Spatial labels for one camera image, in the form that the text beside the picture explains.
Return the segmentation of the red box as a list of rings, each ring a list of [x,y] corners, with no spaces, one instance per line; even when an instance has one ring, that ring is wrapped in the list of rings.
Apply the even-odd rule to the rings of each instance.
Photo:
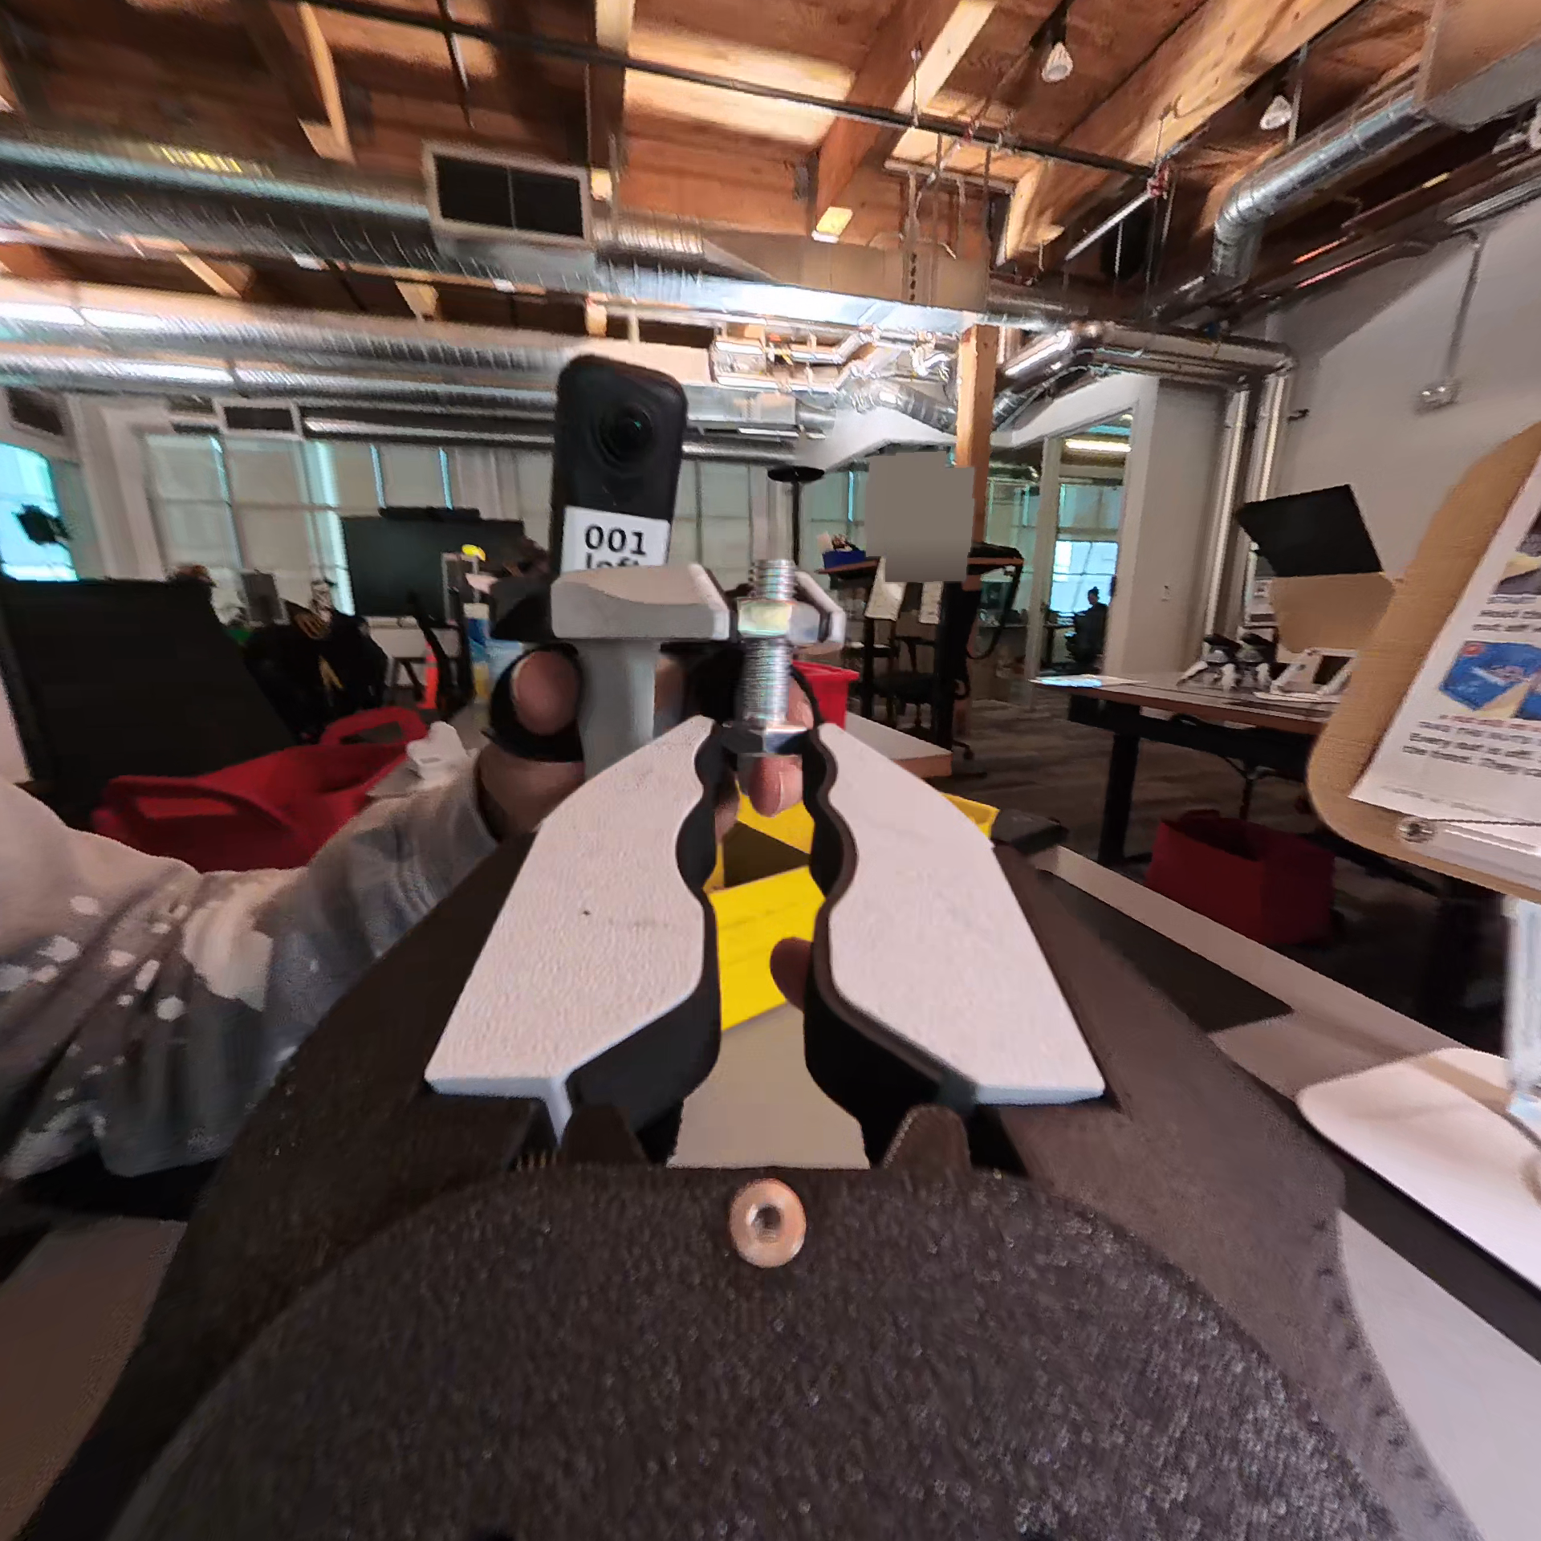
[[[1269,948],[1324,942],[1333,929],[1335,856],[1214,810],[1159,821],[1144,883]]]

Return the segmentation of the silver ventilation duct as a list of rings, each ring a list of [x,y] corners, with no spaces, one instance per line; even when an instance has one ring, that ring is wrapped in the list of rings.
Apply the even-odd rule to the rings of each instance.
[[[997,366],[993,429],[1004,430],[1037,399],[1065,392],[1078,372],[1122,372],[1223,390],[1225,425],[1208,515],[1210,555],[1201,606],[1201,630],[1210,632],[1230,619],[1226,584],[1243,566],[1230,553],[1234,511],[1248,496],[1263,496],[1272,487],[1294,370],[1292,351],[1270,339],[1076,318],[1032,339]]]
[[[1320,124],[1247,172],[1225,194],[1212,223],[1206,278],[1219,289],[1247,278],[1270,221],[1364,174],[1428,126],[1414,82]]]
[[[722,392],[705,350],[680,344],[1,280],[6,386],[538,410],[579,355],[660,372],[693,401]]]
[[[1,170],[3,225],[102,243],[177,241],[815,328],[957,333],[982,320],[1043,333],[1076,317],[1063,300],[988,278],[982,262],[935,247],[819,243],[628,210],[599,214],[590,236],[452,232],[419,185],[333,163],[10,126]]]

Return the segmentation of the large black panel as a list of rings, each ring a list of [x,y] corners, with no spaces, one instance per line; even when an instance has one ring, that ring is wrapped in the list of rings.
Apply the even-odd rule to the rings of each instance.
[[[192,581],[1,579],[23,779],[83,828],[106,783],[194,777],[296,742]]]

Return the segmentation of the wooden desk black legs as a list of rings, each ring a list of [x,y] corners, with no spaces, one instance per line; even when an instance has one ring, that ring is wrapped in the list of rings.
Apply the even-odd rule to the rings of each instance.
[[[1146,744],[1212,757],[1239,779],[1236,816],[1252,816],[1263,781],[1303,784],[1314,740],[1340,702],[1333,693],[1272,695],[1239,687],[1188,687],[1107,674],[1045,674],[1030,687],[1067,698],[1065,717],[1109,737],[1094,858],[1105,867],[1146,860],[1127,847],[1133,788]]]

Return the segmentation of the ceiling vent grille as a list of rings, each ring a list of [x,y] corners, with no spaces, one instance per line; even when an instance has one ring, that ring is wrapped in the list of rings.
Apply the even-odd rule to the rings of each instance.
[[[421,177],[438,236],[593,247],[586,166],[427,141]]]

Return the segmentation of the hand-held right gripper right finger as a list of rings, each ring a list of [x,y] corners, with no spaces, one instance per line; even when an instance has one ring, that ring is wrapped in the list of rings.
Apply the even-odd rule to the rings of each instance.
[[[1091,1102],[1105,1082],[990,838],[847,729],[803,746],[814,922],[801,1027],[843,1105]]]

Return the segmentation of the yellow plastic bin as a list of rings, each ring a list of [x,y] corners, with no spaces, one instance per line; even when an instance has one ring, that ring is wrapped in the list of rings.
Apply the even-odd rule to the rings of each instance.
[[[705,880],[718,946],[720,1027],[738,1027],[782,1005],[768,957],[786,939],[810,939],[821,889],[810,874],[810,814],[793,806],[760,816],[738,799]]]

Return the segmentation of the white stand rod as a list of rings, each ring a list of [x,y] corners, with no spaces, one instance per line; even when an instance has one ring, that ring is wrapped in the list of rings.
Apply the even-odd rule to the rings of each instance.
[[[1538,1146],[1538,904],[1503,896],[1503,917],[1505,1115],[1533,1146]]]

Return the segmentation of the printed instruction poster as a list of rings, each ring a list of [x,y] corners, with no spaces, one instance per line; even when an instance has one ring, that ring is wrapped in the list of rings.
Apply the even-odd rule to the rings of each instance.
[[[1538,467],[1476,559],[1353,799],[1536,841]]]

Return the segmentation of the silver hex bolt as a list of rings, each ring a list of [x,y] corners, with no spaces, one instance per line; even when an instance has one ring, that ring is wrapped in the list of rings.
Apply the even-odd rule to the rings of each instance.
[[[784,557],[762,557],[753,562],[744,597],[792,599],[793,568]],[[801,728],[790,718],[792,658],[790,641],[749,641],[733,638],[740,649],[740,669],[731,717],[722,726],[724,750],[737,768],[751,761],[777,757]]]

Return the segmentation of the person's left forearm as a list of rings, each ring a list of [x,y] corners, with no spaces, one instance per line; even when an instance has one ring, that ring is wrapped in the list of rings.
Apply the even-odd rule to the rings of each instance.
[[[227,1151],[329,1006],[491,854],[474,764],[300,867],[199,872],[1,794],[1,1170]]]

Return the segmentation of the black wall screen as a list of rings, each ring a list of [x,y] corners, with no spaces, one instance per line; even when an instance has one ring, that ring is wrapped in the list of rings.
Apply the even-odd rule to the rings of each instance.
[[[390,506],[338,517],[351,614],[359,619],[447,623],[443,557],[474,546],[483,566],[515,562],[526,537],[520,518],[483,517],[472,507]]]

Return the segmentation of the wooden poster board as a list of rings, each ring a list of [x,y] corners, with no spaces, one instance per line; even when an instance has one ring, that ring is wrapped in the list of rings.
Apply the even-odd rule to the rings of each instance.
[[[1353,788],[1535,467],[1536,452],[1538,427],[1529,425],[1474,460],[1447,491],[1393,581],[1392,599],[1360,647],[1344,696],[1305,766],[1305,792],[1333,834],[1426,872],[1525,900],[1538,900],[1535,865],[1529,880],[1522,880],[1439,856],[1428,843],[1408,843],[1397,836],[1399,816],[1355,799]]]

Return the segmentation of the wooden support post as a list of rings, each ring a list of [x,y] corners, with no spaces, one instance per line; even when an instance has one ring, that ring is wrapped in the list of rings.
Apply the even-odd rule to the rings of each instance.
[[[984,540],[988,522],[997,340],[997,326],[975,322],[962,331],[955,346],[953,462],[968,467],[968,489],[971,493],[970,540],[973,544]]]

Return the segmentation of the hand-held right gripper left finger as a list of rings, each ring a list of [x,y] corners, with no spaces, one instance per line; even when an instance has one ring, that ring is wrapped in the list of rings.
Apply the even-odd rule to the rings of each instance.
[[[722,751],[691,717],[540,825],[425,1067],[443,1094],[676,1105],[718,1058]]]

